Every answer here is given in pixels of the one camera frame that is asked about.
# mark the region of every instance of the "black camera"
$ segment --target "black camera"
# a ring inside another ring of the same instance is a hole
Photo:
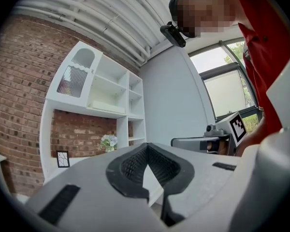
[[[178,27],[173,26],[172,22],[160,27],[160,32],[173,44],[179,47],[185,47],[186,41],[181,36]]]

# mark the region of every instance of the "white bookshelf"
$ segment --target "white bookshelf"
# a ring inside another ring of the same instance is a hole
[[[51,157],[50,133],[53,110],[117,119],[117,148],[129,142],[146,142],[143,82],[140,77],[79,42],[66,56],[46,95],[40,127],[40,155],[45,182],[66,168],[58,168]],[[128,134],[133,123],[133,137]],[[73,165],[85,158],[71,158]]]

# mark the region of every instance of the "window frame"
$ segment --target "window frame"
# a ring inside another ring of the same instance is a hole
[[[214,116],[216,118],[216,123],[219,122],[219,121],[221,121],[222,119],[228,117],[229,114],[225,114],[225,115],[221,115],[221,116],[217,116],[216,117],[215,110],[214,110],[214,107],[213,107],[213,104],[212,104],[212,100],[211,100],[211,98],[209,96],[209,93],[208,93],[208,90],[206,88],[206,85],[205,85],[205,82],[204,81],[206,81],[209,78],[213,78],[213,77],[216,77],[216,76],[220,76],[222,74],[229,73],[229,72],[235,71],[235,70],[238,70],[239,73],[241,74],[242,78],[245,80],[246,85],[247,85],[247,88],[248,88],[248,91],[250,92],[251,97],[252,97],[252,99],[253,99],[253,101],[255,103],[255,106],[252,106],[252,107],[248,107],[248,108],[239,110],[239,113],[240,113],[241,117],[242,118],[246,118],[248,116],[257,114],[257,117],[258,117],[259,122],[260,122],[260,120],[262,118],[262,111],[259,110],[258,100],[257,100],[257,95],[256,95],[256,90],[254,89],[254,86],[252,85],[252,82],[248,78],[248,74],[247,74],[246,68],[242,64],[242,62],[240,61],[240,59],[235,55],[235,53],[227,46],[228,44],[233,44],[233,43],[237,43],[237,42],[241,42],[241,41],[244,41],[244,38],[243,37],[235,38],[235,39],[231,39],[231,40],[227,40],[227,41],[219,41],[218,43],[215,43],[215,44],[212,44],[212,45],[203,47],[201,49],[198,49],[198,50],[193,51],[193,52],[191,52],[191,53],[188,54],[189,57],[191,58],[191,57],[193,57],[195,55],[198,55],[198,54],[201,54],[203,52],[210,51],[212,49],[215,49],[215,48],[220,47],[220,48],[222,48],[222,50],[224,50],[226,52],[226,54],[233,61],[233,63],[225,64],[225,65],[216,67],[214,69],[211,69],[211,70],[208,70],[208,71],[199,73],[199,75],[200,75],[200,77],[202,79],[202,82],[203,82],[203,84],[205,86],[205,89],[206,89],[207,95],[209,97],[209,100],[211,102],[211,106],[212,106],[212,109],[213,109],[213,113],[214,113]]]

